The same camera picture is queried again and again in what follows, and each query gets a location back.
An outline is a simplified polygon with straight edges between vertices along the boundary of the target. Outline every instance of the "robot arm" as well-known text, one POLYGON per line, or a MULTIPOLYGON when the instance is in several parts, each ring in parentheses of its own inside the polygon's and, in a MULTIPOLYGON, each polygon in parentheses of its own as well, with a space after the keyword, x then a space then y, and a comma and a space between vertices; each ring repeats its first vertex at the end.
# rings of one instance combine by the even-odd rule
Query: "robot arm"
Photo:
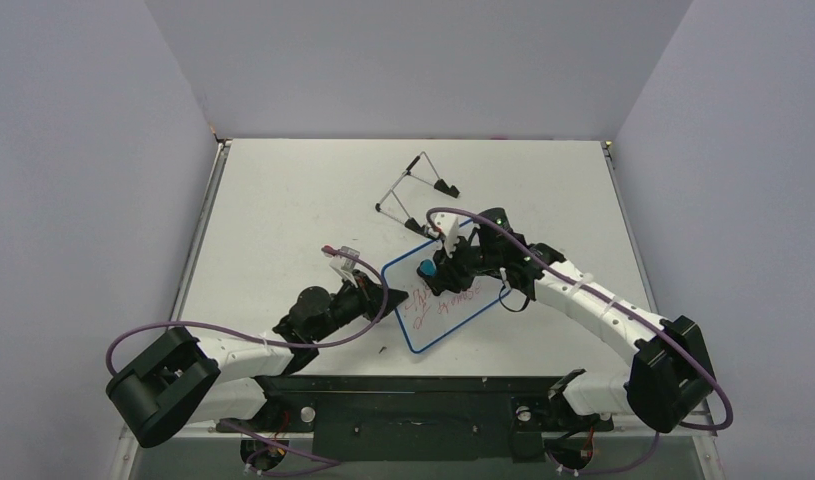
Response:
POLYGON ((434 217, 442 248, 432 259, 425 260, 417 273, 435 295, 467 289, 478 275, 498 278, 529 300, 564 312, 609 345, 631 367, 630 375, 573 372, 551 392, 553 402, 564 402, 579 416, 635 414, 654 430, 668 433, 712 392, 711 385, 674 349, 623 312, 631 311, 657 326, 712 376, 704 339, 694 322, 683 316, 672 322, 632 305, 595 283, 592 275, 578 270, 548 245, 528 245, 531 255, 526 255, 499 231, 504 230, 527 245, 524 236, 510 228, 502 208, 487 210, 479 216, 499 228, 478 225, 467 239, 459 235, 456 215, 437 213, 434 217), (475 235, 478 245, 472 242, 475 235), (533 256, 538 256, 551 270, 538 266, 533 256))
MULTIPOLYGON (((340 252, 359 256, 347 247, 340 252)), ((318 356, 319 347, 328 346, 318 342, 358 317, 379 320, 407 299, 406 292, 390 288, 383 306, 381 285, 355 270, 354 261, 346 261, 344 255, 339 257, 337 253, 331 261, 331 267, 342 278, 339 291, 330 294, 322 287, 304 289, 273 329, 282 337, 280 341, 265 336, 196 338, 185 327, 232 333, 197 322, 146 326, 168 330, 127 366, 114 372, 106 388, 107 396, 139 444, 145 448, 159 445, 187 423, 253 418, 266 403, 263 389, 253 377, 289 375, 301 370, 318 356)), ((146 327, 122 335, 110 348, 146 327)))

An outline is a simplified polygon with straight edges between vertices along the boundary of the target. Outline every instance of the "whiteboard blue frame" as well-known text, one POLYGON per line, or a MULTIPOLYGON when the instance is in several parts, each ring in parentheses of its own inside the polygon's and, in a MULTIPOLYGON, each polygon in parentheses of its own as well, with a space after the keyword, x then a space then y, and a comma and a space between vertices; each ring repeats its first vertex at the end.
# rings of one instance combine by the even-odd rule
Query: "whiteboard blue frame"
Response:
MULTIPOLYGON (((465 222, 460 224, 460 227, 461 228, 465 227, 466 225, 469 225, 470 223, 472 223, 472 220, 466 220, 465 222)), ((384 278, 384 280, 386 280, 386 271, 387 271, 387 269, 389 267, 391 267, 391 266, 395 265, 396 263, 404 260, 405 258, 413 255, 414 253, 416 253, 419 250, 427 247, 428 245, 430 245, 430 244, 432 244, 434 242, 438 242, 438 241, 439 240, 429 240, 429 241, 419 245, 418 247, 414 248, 413 250, 410 250, 409 252, 405 253, 404 255, 401 255, 400 257, 396 258, 395 260, 387 263, 386 265, 383 266, 383 269, 381 269, 381 276, 384 278)), ((410 336, 407 335, 407 330, 404 328, 404 322, 401 319, 401 314, 398 313, 398 309, 395 309, 395 316, 398 318, 398 326, 401 327, 401 333, 404 334, 404 340, 407 341, 407 348, 409 348, 411 352, 418 354, 418 353, 422 353, 425 350, 431 348, 432 346, 439 343, 439 341, 442 340, 443 338, 445 338, 445 337, 451 335, 452 333, 456 332, 457 330, 460 329, 460 327, 462 327, 463 325, 468 323, 470 320, 472 320, 473 318, 477 317, 478 315, 480 315, 481 313, 486 311, 486 309, 488 309, 489 307, 491 307, 491 306, 495 305, 496 303, 500 302, 504 298, 507 298, 508 295, 510 295, 510 290, 506 290, 503 295, 501 295, 500 297, 497 297, 495 300, 493 300, 490 303, 486 304, 484 307, 480 308, 477 312, 472 314, 472 316, 467 317, 465 320, 463 320, 462 322, 455 325, 454 328, 452 328, 451 330, 448 330, 444 334, 440 335, 439 338, 437 338, 436 340, 432 341, 431 343, 425 345, 424 347, 420 348, 419 350, 416 350, 415 348, 413 348, 413 344, 410 343, 410 336)))

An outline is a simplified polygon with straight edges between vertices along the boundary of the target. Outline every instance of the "white wall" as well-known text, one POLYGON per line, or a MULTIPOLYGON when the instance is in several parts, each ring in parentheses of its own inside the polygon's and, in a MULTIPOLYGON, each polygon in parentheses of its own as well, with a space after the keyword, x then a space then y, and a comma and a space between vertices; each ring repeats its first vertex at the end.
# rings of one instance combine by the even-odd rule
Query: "white wall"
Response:
POLYGON ((655 298, 734 401, 729 478, 815 478, 815 1, 695 0, 615 146, 655 298))
POLYGON ((104 350, 168 318, 214 154, 141 1, 0 1, 0 479, 106 478, 104 350))
POLYGON ((690 0, 148 0, 220 137, 610 139, 690 0))

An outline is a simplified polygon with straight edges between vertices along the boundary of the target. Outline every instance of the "white table surface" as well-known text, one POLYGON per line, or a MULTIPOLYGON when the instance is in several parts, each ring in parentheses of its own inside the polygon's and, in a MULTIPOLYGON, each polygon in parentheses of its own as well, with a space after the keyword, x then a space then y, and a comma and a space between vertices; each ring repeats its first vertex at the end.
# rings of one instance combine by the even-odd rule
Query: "white table surface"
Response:
MULTIPOLYGON (((419 245, 422 237, 373 207, 423 150, 461 196, 405 179, 397 192, 421 223, 432 206, 473 212, 502 206, 529 242, 557 248, 599 283, 648 308, 598 142, 245 139, 232 143, 181 318, 258 334, 286 315, 302 289, 339 287, 322 245, 349 245, 378 268, 419 245)), ((433 178, 424 163, 415 173, 433 178)), ((385 207, 400 215, 390 202, 385 207)), ((507 302, 518 305, 517 295, 507 302)), ((354 342, 321 350, 302 373, 565 375, 581 367, 628 371, 583 327, 532 303, 519 314, 495 306, 419 355, 407 349, 390 315, 354 342)))

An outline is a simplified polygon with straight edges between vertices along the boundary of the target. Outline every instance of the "blue marker cap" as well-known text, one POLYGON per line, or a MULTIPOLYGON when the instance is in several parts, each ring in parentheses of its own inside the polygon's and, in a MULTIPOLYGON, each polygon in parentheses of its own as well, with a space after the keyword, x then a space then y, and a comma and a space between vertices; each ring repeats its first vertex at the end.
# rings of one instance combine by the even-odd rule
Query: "blue marker cap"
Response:
POLYGON ((433 277, 436 275, 436 264, 429 258, 422 260, 422 263, 419 264, 419 271, 429 277, 433 277))

